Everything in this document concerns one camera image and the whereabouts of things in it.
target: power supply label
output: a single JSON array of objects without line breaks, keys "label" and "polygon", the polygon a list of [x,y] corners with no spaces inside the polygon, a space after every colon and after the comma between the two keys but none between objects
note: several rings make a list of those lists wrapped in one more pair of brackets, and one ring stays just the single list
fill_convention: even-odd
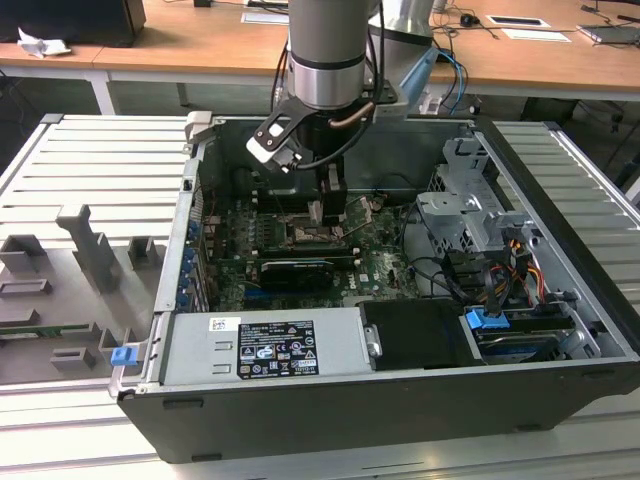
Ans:
[{"label": "power supply label", "polygon": [[253,378],[318,375],[316,335],[311,320],[241,323],[238,376]]}]

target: motherboard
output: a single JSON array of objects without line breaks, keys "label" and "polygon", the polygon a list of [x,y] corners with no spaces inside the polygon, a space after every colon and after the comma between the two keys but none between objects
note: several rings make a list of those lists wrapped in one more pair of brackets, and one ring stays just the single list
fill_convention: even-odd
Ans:
[{"label": "motherboard", "polygon": [[218,199],[205,218],[213,311],[355,306],[418,298],[399,246],[404,205],[351,195],[339,226],[306,212],[262,212],[256,199]]}]

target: blue clip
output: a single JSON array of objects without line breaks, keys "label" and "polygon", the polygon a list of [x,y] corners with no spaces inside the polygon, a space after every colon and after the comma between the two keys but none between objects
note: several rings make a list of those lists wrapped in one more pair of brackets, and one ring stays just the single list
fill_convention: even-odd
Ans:
[{"label": "blue clip", "polygon": [[114,367],[137,365],[137,357],[138,347],[117,347],[111,354],[111,365]]},{"label": "blue clip", "polygon": [[473,308],[465,316],[472,330],[476,328],[509,328],[511,326],[504,312],[497,317],[490,317],[484,313],[484,308]]}]

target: blue cable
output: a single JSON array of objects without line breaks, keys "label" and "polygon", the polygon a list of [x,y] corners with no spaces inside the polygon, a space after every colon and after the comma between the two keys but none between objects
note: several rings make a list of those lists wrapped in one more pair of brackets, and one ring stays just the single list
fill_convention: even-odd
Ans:
[{"label": "blue cable", "polygon": [[453,115],[456,111],[456,107],[458,106],[458,104],[460,103],[460,100],[462,99],[462,92],[464,91],[464,78],[462,76],[462,70],[460,69],[460,64],[455,59],[453,59],[452,57],[450,57],[449,55],[447,55],[441,50],[438,50],[438,53],[442,55],[444,58],[446,58],[447,60],[449,60],[449,62],[451,62],[451,65],[453,65],[453,67],[456,69],[456,72],[458,73],[458,79],[460,80],[460,86],[458,87],[458,97],[456,98],[456,103],[454,103],[453,107],[451,108],[451,115]]}]

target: computer case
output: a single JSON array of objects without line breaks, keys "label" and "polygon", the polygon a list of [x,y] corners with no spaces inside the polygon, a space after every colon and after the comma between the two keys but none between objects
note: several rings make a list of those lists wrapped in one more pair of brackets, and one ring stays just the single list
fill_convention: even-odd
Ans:
[{"label": "computer case", "polygon": [[145,21],[142,0],[3,0],[0,41],[17,41],[21,28],[45,40],[130,47]]}]

